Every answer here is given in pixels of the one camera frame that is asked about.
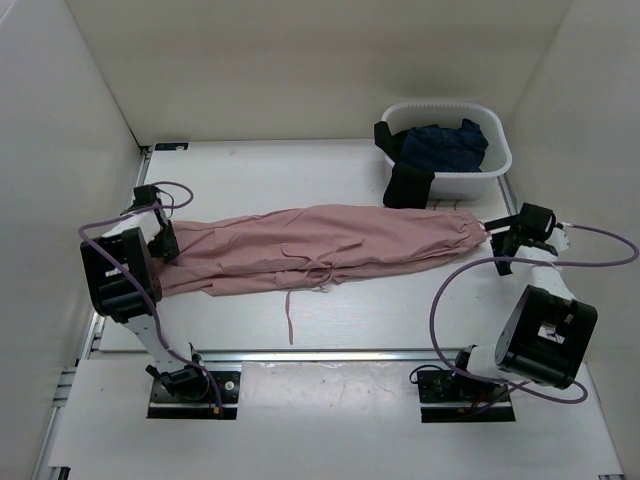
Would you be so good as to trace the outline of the pink drawstring trousers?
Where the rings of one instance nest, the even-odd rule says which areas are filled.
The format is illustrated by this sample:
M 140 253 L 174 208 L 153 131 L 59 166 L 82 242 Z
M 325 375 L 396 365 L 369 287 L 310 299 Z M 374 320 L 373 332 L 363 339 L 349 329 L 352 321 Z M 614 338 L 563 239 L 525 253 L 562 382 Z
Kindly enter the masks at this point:
M 433 270 L 488 241 L 482 221 L 465 209 L 344 204 L 180 220 L 174 231 L 180 252 L 160 269 L 165 301 L 281 292 L 289 344 L 293 292 Z

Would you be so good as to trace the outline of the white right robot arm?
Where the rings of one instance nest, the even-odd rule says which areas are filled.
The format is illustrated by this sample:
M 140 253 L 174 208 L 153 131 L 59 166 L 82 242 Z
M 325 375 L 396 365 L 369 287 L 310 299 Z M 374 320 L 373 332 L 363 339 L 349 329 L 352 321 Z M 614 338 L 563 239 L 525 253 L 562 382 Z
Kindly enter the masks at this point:
M 512 216 L 485 224 L 500 276 L 515 275 L 523 292 L 494 344 L 471 345 L 456 357 L 449 387 L 460 399 L 498 384 L 528 380 L 564 390 L 574 381 L 594 331 L 596 309 L 576 299 L 554 266 L 569 248 L 554 212 L 525 203 Z

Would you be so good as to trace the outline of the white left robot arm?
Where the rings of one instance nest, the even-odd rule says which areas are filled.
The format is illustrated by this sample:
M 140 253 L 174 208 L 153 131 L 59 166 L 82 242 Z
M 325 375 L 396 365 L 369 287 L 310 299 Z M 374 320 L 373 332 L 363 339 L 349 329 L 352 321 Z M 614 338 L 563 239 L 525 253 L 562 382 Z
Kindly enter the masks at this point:
M 165 334 L 158 303 L 163 298 L 158 264 L 180 253 L 161 181 L 136 187 L 131 205 L 115 219 L 78 229 L 87 286 L 95 311 L 132 332 L 153 357 L 146 371 L 171 394 L 188 400 L 206 395 L 210 377 L 191 343 Z

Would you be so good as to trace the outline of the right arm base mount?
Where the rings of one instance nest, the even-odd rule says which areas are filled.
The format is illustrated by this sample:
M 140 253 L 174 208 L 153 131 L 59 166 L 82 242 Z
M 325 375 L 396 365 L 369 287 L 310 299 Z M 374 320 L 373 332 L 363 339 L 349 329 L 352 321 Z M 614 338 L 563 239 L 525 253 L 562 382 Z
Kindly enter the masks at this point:
M 509 423 L 516 420 L 506 386 L 459 376 L 436 364 L 414 368 L 408 379 L 418 390 L 423 424 Z

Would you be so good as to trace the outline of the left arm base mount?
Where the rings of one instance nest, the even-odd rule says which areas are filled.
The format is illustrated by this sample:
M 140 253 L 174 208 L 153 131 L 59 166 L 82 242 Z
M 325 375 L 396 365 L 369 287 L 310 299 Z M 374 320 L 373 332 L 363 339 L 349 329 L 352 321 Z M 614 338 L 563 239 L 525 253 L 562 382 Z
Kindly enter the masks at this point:
M 153 374 L 147 407 L 149 419 L 163 420 L 235 420 L 241 387 L 239 370 L 212 371 L 215 388 L 210 379 L 193 371 L 187 371 L 184 380 L 165 380 L 172 384 L 168 388 Z

